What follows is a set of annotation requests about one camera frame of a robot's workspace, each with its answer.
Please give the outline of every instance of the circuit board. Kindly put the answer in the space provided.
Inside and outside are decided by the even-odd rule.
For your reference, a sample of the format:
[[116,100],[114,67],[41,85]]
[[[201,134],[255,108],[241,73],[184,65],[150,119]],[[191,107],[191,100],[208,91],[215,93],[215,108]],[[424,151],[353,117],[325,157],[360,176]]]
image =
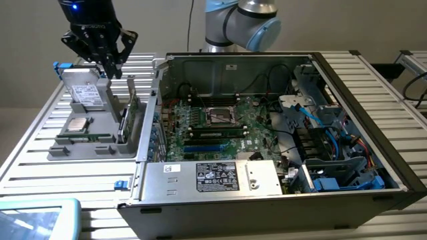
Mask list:
[[117,137],[120,143],[125,143],[130,138],[136,112],[138,110],[138,98],[136,95],[136,90],[133,89],[130,92],[130,99],[124,109],[125,111],[122,111],[122,119],[118,125]]
[[[247,160],[253,153],[259,153],[265,160],[279,161],[280,150],[277,145],[272,144],[276,134],[257,123],[261,106],[253,106],[253,101],[257,99],[251,97],[237,102],[235,106],[217,108],[191,107],[180,101],[162,111],[165,113],[162,120],[166,119],[166,162]],[[185,152],[184,149],[191,147],[185,144],[192,140],[188,135],[191,127],[209,129],[209,127],[224,126],[225,129],[227,126],[237,125],[245,126],[244,137],[220,139],[219,151]]]

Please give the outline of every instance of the slotted metal surface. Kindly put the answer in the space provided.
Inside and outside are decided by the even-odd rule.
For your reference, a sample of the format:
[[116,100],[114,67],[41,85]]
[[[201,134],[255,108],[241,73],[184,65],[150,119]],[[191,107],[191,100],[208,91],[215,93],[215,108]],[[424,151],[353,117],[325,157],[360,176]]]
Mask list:
[[[323,56],[360,101],[383,133],[427,184],[427,131],[407,106],[389,93],[363,60],[348,52],[324,52]],[[136,89],[141,101],[149,94],[153,54],[132,54],[122,67],[122,76],[136,75]],[[112,81],[113,94],[126,98],[125,80]],[[53,94],[46,114],[34,121],[28,140],[18,143],[14,155],[0,170],[0,201],[72,197],[81,202],[81,240],[137,239],[114,209],[114,202],[129,197],[129,191],[113,191],[113,183],[128,178],[134,171],[133,159],[46,160],[53,137],[70,113],[70,96],[60,87]],[[427,239],[427,198],[403,211],[388,211],[352,231],[321,231],[269,234],[225,239],[356,239],[421,240]]]
[[427,68],[427,51],[411,51],[413,57],[417,59],[417,62],[424,65]]

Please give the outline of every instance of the wire bundle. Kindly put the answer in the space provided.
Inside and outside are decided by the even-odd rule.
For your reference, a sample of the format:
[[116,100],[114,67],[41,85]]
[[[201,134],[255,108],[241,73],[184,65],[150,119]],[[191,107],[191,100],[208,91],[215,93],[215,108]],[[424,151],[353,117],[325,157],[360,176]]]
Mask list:
[[364,149],[364,152],[365,152],[365,159],[367,159],[367,167],[371,168],[371,167],[376,167],[376,164],[372,160],[372,157],[371,157],[371,154],[369,154],[369,149],[365,145],[365,143],[363,142],[363,140],[359,138],[356,143],[363,147]]
[[252,86],[253,84],[256,83],[257,79],[260,77],[263,77],[265,80],[267,80],[267,91],[265,91],[265,94],[268,95],[269,92],[272,91],[272,87],[271,87],[271,75],[272,75],[272,71],[276,67],[284,67],[285,68],[285,73],[287,73],[287,86],[285,86],[285,90],[284,90],[284,93],[287,94],[288,91],[289,91],[289,85],[292,84],[291,81],[292,81],[292,71],[288,67],[288,65],[285,65],[284,63],[279,63],[273,66],[271,66],[269,70],[268,70],[268,73],[260,73],[255,76],[253,80],[251,81],[251,83],[248,84],[248,86],[239,92],[239,93],[244,93]]
[[311,118],[312,120],[315,120],[315,121],[317,122],[317,124],[320,125],[320,127],[324,129],[325,135],[327,135],[328,138],[331,139],[332,144],[333,144],[333,148],[335,148],[335,151],[333,151],[333,152],[335,152],[335,157],[333,157],[333,158],[335,158],[335,160],[337,160],[337,159],[339,159],[339,156],[340,156],[340,149],[339,149],[339,144],[337,144],[337,142],[336,142],[336,140],[335,140],[335,137],[332,136],[332,133],[329,132],[329,130],[325,129],[325,126],[324,126],[321,120],[320,120],[317,117],[315,117],[311,113],[308,113],[307,110],[305,110],[303,107],[299,108],[299,111],[300,111],[303,114],[305,114],[305,116],[307,116],[308,118]]

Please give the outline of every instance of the red cable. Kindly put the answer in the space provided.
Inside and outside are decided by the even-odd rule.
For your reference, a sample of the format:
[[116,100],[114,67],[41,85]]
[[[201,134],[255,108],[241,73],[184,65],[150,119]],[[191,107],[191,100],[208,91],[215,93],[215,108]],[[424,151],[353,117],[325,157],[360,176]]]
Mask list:
[[332,144],[332,158],[333,158],[333,153],[335,153],[335,145]]
[[364,148],[364,151],[365,151],[365,160],[367,160],[367,167],[369,168],[371,167],[371,161],[369,161],[369,151],[368,151],[368,148],[367,148],[367,145],[364,145],[360,140],[357,141],[357,144]]

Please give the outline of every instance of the robotic arm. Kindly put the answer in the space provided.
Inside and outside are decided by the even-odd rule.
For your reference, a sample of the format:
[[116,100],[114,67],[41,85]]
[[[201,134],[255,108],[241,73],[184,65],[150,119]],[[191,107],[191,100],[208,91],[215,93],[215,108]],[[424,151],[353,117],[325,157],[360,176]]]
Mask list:
[[265,51],[280,33],[276,13],[275,0],[205,0],[204,52]]
[[[113,76],[118,79],[138,34],[121,28],[112,0],[57,1],[70,23],[61,42],[84,60],[102,65],[108,79]],[[116,44],[118,37],[124,45],[121,52]]]
[[[112,0],[57,1],[70,23],[61,42],[88,62],[102,65],[108,79],[118,79],[138,35],[122,29]],[[235,52],[236,45],[252,52],[265,51],[280,33],[276,13],[275,0],[205,0],[204,52]]]

